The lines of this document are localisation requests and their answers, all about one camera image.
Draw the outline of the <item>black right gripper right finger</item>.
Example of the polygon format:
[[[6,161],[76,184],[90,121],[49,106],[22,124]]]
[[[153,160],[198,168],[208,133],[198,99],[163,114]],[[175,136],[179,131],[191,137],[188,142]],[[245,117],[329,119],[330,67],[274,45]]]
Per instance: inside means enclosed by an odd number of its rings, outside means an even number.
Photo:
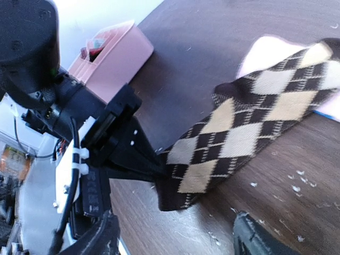
[[[235,255],[299,255],[274,238],[246,211],[236,215],[233,231]]]

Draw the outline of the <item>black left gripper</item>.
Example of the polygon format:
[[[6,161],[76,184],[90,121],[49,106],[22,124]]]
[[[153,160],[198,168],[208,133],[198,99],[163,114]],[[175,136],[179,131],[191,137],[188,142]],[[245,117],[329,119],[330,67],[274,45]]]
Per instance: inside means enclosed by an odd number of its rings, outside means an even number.
[[[139,121],[133,117],[140,106],[141,99],[125,84],[81,141],[81,147],[90,152],[91,166],[101,167],[106,161],[109,178],[154,182],[167,174]],[[106,160],[112,152],[113,160]]]

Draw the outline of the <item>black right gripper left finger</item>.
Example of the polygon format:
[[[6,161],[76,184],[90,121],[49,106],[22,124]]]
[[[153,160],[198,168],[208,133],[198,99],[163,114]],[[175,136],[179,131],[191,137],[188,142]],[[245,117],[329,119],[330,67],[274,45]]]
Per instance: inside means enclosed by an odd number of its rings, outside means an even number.
[[[49,254],[119,254],[119,238],[118,217],[111,211],[106,211],[90,230],[63,251],[63,238],[54,234]]]

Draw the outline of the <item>brown beige argyle sock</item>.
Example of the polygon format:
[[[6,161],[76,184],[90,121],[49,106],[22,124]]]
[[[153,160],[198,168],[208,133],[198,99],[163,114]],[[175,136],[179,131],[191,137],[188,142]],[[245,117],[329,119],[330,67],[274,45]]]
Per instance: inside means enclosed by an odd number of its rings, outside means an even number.
[[[339,39],[215,87],[214,110],[161,153],[159,209],[182,210],[339,91]]]

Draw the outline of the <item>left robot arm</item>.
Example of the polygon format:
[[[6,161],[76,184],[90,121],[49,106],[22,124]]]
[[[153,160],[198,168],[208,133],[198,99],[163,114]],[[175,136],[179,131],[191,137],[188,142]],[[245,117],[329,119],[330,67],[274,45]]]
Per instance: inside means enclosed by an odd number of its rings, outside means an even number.
[[[50,1],[1,1],[1,92],[28,110],[33,128],[71,141],[77,125],[95,119],[80,140],[91,167],[116,179],[153,182],[167,173],[135,112],[141,99],[125,84],[105,103],[60,67],[58,13]]]

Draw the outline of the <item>pink plastic organizer tray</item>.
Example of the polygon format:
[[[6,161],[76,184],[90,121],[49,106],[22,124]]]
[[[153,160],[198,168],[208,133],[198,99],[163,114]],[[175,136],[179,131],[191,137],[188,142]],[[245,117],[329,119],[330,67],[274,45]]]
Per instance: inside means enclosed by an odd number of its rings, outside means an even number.
[[[99,30],[87,40],[86,52],[73,61],[69,73],[108,103],[143,67],[154,47],[131,20]]]

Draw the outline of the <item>pink sock with teal patches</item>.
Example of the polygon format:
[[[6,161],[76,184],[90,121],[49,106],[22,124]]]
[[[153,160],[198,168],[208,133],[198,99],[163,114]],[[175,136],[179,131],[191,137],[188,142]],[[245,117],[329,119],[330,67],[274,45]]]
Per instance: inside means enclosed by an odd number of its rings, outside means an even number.
[[[235,78],[267,69],[304,48],[306,45],[293,43],[278,36],[262,36],[252,44],[239,64]],[[323,103],[315,112],[339,122],[339,93]]]

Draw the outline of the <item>aluminium front rail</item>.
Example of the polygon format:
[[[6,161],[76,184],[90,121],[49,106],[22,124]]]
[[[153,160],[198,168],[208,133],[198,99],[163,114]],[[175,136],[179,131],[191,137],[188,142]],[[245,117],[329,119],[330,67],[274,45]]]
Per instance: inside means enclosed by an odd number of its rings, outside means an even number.
[[[128,247],[126,246],[123,239],[120,237],[118,239],[118,251],[120,255],[131,255],[130,251],[128,250]]]

